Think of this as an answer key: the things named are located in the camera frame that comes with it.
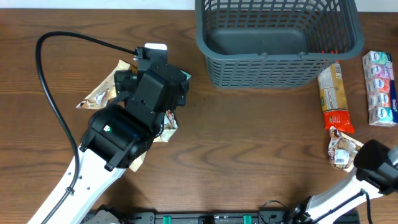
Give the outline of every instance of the orange and yellow package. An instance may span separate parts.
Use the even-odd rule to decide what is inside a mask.
[[[334,63],[318,76],[325,129],[334,126],[339,131],[354,133],[349,118],[346,93],[339,63]]]

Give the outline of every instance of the brown wood surface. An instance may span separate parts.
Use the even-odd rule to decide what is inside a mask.
[[[398,58],[398,15],[362,13],[363,54],[383,50]],[[133,49],[146,42],[169,47],[169,62],[192,74],[180,127],[169,143],[155,143],[144,165],[128,170],[96,202],[124,211],[256,210],[280,200],[293,207],[346,173],[328,162],[316,81],[290,90],[219,90],[209,81],[195,43],[193,11],[0,10],[0,223],[25,223],[56,186],[72,159],[35,71],[36,40],[68,30]],[[43,49],[44,72],[76,140],[92,110],[78,102],[125,53],[71,37]],[[398,128],[368,125],[360,57],[342,61],[355,139],[398,145]],[[372,201],[374,223],[398,222],[398,195]],[[363,223],[366,209],[359,208]]]

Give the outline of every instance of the crumpled plastic wrapper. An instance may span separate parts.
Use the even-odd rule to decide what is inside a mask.
[[[86,98],[80,102],[76,108],[84,108],[84,109],[102,109],[104,108],[110,99],[116,97],[116,89],[114,86],[114,78],[113,75],[116,71],[119,70],[132,70],[133,73],[137,73],[137,68],[133,65],[130,65],[127,62],[119,60],[118,66],[105,78],[105,80],[97,86]],[[175,116],[172,111],[166,111],[166,115],[164,116],[164,130],[163,133],[154,139],[154,142],[168,142],[173,134],[176,132],[178,128],[177,122],[175,120]],[[134,172],[138,170],[138,168],[144,162],[146,152],[135,159],[130,165],[130,169]]]
[[[354,167],[354,158],[363,144],[344,133],[339,132],[335,127],[330,128],[329,162],[337,169],[347,172]]]

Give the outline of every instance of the white background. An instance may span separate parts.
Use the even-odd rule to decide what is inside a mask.
[[[398,12],[398,0],[355,0],[361,12]],[[0,0],[0,8],[179,9],[193,10],[195,0]]]

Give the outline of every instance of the candy wrapper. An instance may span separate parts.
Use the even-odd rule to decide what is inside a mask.
[[[351,171],[354,158],[362,146],[361,142],[339,132],[335,127],[330,128],[329,162],[337,169]]]
[[[370,51],[362,57],[369,124],[392,127],[398,123],[397,95],[391,54]]]
[[[97,86],[82,102],[80,102],[76,108],[84,108],[84,109],[102,109],[104,108],[110,99],[116,97],[116,89],[114,84],[114,77],[116,71],[119,70],[132,70],[133,73],[137,72],[137,68],[129,63],[123,62],[119,60],[118,66],[105,78],[105,80]],[[191,76],[186,72],[182,71],[187,75],[188,78]],[[173,134],[178,129],[177,122],[175,120],[175,116],[172,111],[166,111],[164,116],[164,130],[163,133],[154,139],[154,142],[168,142],[169,139],[173,136]],[[137,159],[133,161],[130,165],[130,169],[134,172],[138,170],[138,168],[144,162],[144,158],[146,156],[146,152],[139,156]]]
[[[318,76],[325,129],[334,126],[340,131],[354,133],[344,91],[339,63],[334,63]]]

